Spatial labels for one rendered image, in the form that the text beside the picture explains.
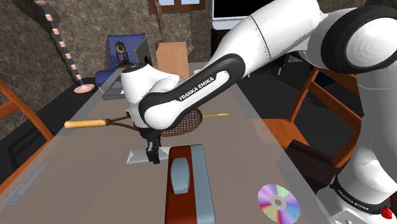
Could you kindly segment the red-brown and grey box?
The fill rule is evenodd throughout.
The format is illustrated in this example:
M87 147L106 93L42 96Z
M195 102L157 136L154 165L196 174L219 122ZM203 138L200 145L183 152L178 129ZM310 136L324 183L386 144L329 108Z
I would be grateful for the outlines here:
M186 157L190 166L187 193L176 195L171 184L171 164ZM172 147L169 151L164 224L216 224L204 147L201 144Z

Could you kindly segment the wooden tennis racket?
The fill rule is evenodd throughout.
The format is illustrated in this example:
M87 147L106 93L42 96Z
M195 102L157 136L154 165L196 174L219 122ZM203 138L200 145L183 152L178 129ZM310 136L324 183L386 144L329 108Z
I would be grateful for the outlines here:
M128 116L115 119L98 119L98 120L79 120L79 121L66 121L64 127L66 129L88 128L88 127L104 127L108 125L115 125L125 127L138 131L137 125L127 125L119 123L120 120L128 119ZM202 123L202 113L199 109L191 110L174 128L165 129L161 132L162 137L178 136L187 134L194 131Z

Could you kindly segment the brown cardboard box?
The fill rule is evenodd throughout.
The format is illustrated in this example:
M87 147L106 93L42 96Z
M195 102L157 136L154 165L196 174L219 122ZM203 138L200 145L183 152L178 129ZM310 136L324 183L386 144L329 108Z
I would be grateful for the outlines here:
M188 53L185 42L160 43L157 50L158 69L189 78Z

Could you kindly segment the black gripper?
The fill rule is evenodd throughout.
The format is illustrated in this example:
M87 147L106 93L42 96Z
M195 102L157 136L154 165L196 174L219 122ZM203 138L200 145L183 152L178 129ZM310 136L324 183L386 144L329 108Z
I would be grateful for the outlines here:
M146 156L149 162L153 162L154 164L159 164L159 147L161 147L161 130L156 130L152 128L141 128L139 127L139 133L141 137L145 138L148 142L148 146L146 147Z

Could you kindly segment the brass mantel clock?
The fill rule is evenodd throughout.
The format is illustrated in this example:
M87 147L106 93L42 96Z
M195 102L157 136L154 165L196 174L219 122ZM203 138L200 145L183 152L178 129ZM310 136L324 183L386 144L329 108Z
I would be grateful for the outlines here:
M128 67L132 63L129 60L127 49L123 42L118 41L115 44L116 58L118 59L117 68Z

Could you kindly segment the thin brown statue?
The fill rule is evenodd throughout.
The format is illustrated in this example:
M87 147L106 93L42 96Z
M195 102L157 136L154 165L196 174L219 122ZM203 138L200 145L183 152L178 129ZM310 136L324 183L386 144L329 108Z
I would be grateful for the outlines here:
M161 36L161 40L160 41L156 41L156 44L159 45L160 43L164 43L166 42L165 40L165 36L164 36L164 21L163 21L163 17L162 17L162 11L161 11L161 5L159 0L154 0L154 5L155 5L155 13L157 16L157 23L158 23L158 28L160 31L160 36Z

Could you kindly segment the brown framed window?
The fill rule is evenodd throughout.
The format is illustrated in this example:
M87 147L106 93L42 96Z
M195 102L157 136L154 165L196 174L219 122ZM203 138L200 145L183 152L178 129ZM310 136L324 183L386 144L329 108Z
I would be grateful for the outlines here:
M147 0L150 13L155 13L155 0ZM161 6L162 13L187 12L195 10L205 10L205 0L198 0L197 4L183 4L182 0L173 0L172 5Z

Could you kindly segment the brown table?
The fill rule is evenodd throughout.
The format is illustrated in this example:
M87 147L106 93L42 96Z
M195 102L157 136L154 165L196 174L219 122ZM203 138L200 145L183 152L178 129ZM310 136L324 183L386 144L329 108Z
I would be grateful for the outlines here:
M216 224L270 224L257 195L282 183L281 148L264 118L288 117L309 66L260 69L201 107L193 132L164 146L201 144ZM127 164L146 141L123 127L64 130L0 195L0 224L164 224L167 162Z

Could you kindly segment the grey laptop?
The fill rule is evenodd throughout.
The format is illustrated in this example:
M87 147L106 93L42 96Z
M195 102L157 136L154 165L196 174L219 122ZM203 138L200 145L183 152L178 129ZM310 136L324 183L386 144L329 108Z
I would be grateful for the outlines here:
M150 56L150 49L148 46L148 41L144 38L135 48L134 48L134 57L136 62L131 64L133 66L135 64L150 64L151 56ZM121 81L121 72L126 67L118 68L100 87L103 89L104 94L102 98L104 100L110 99L123 99L124 93L122 88L122 81Z

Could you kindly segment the rainbow compact disc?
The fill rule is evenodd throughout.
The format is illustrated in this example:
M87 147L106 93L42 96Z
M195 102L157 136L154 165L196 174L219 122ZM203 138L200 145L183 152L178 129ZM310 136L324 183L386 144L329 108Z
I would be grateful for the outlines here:
M300 217L300 205L285 187L267 184L258 191L258 204L263 213L277 224L295 224Z

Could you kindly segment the flat grey tablet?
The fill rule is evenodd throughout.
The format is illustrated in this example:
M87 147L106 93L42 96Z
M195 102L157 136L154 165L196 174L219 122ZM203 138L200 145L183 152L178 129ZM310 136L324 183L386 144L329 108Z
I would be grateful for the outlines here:
M167 160L169 157L170 147L159 147L158 157L159 160ZM130 150L127 159L127 164L140 164L149 162L145 149Z

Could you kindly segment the black screen television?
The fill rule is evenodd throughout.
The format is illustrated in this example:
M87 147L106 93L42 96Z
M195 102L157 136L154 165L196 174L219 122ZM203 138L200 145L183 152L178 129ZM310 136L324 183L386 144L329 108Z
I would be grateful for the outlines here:
M229 30L273 0L212 0L212 28Z

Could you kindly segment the striped pink floor lamp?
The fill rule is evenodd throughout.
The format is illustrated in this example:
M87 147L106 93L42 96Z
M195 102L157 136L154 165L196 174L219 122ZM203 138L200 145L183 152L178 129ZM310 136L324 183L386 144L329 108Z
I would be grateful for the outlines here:
M61 47L61 49L63 50L66 59L69 61L70 63L70 67L71 70L73 71L73 73L75 74L75 77L77 79L77 87L74 89L74 92L77 94L83 94L83 93L87 93L92 91L95 88L94 84L85 84L83 81L83 78L81 77L81 74L79 73L76 64L73 61L73 58L71 57L71 54L69 53L69 51L67 50L67 46L64 43L61 35L60 35L60 31L58 30L58 27L55 25L54 21L53 21L53 17L52 15L49 13L47 6L48 6L48 1L47 0L33 0L33 2L38 5L39 7L42 8L42 10L44 11L45 14L45 18L46 20L49 22L51 28L52 28L52 32L53 34L57 37L58 42L59 42L59 46Z

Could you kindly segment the grey computer mouse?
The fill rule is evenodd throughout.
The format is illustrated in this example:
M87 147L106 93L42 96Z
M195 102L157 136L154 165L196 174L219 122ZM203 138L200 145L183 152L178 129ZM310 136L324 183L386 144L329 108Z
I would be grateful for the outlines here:
M171 164L171 184L174 194L188 192L190 186L190 166L186 157L175 158Z

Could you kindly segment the orange wooden chair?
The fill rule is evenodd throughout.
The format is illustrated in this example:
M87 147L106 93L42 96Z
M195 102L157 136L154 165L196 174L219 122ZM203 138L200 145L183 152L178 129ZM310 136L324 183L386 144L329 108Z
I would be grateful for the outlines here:
M264 119L263 122L283 149L286 149L291 143L297 143L301 152L308 153L310 156L318 160L323 160L334 167L342 167L352 157L354 152L361 130L361 117L315 82L315 78L320 72L356 95L359 95L357 79L354 74L336 73L327 69L314 67L295 101L289 118ZM333 158L321 155L318 151L312 149L294 123L302 102L308 92L312 92L321 102L329 107L339 118L341 118L355 131L345 146Z
M20 110L42 133L47 140L32 156L30 156L10 177L8 177L0 185L0 195L9 187L12 182L22 173L22 171L40 154L42 149L54 138L48 127L41 121L41 119L33 112L33 110L19 98L2 80L0 80L0 91L5 95L9 101L0 106L0 120L12 114L16 110Z

